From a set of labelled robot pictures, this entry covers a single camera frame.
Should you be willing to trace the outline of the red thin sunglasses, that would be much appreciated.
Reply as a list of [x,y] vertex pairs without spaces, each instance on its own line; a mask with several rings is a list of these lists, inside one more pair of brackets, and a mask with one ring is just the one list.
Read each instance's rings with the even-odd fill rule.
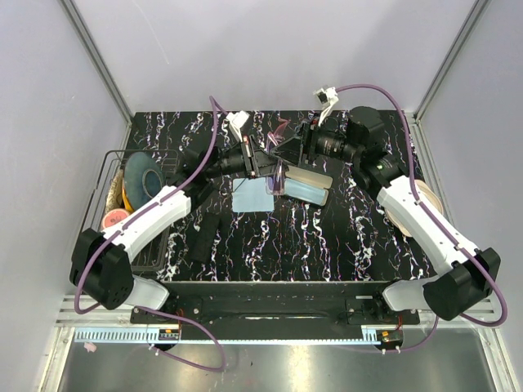
[[[273,130],[269,131],[266,138],[266,152],[269,153],[273,148],[277,147],[284,140],[284,130],[287,127],[289,120],[278,118],[279,125]],[[266,178],[266,191],[273,196],[281,196],[284,194],[284,163],[281,159],[277,159],[272,168],[271,174]]]

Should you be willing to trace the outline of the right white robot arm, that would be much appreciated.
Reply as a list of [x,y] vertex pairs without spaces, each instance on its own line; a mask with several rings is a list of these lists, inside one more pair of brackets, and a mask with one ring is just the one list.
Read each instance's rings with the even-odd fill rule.
[[501,264],[491,247],[481,250],[460,234],[421,194],[405,165],[383,145],[386,132],[380,113],[359,106],[345,127],[332,127],[316,115],[270,154],[289,165],[311,164],[317,157],[352,166],[355,183],[396,219],[420,246],[436,274],[418,281],[399,280],[383,288],[371,303],[379,323],[390,323],[403,310],[430,310],[445,321],[463,316],[487,298]]

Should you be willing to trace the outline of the dark green glasses case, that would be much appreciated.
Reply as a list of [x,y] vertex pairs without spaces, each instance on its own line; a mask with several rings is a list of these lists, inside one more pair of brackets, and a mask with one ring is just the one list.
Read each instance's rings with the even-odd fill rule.
[[284,179],[284,196],[323,207],[332,184],[331,176],[300,167],[288,167]]

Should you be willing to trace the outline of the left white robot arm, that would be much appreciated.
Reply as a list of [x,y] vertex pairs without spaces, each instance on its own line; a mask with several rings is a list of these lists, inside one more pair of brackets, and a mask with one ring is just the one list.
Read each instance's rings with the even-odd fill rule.
[[277,159],[252,137],[229,149],[214,147],[201,154],[196,166],[181,164],[170,176],[143,151],[131,154],[123,167],[123,187],[133,212],[102,231],[79,234],[72,254],[69,281],[76,296],[89,295],[97,305],[148,307],[158,323],[176,315],[177,304],[161,283],[136,276],[131,263],[141,250],[171,224],[187,217],[212,194],[213,179],[242,174],[246,179],[271,176]]

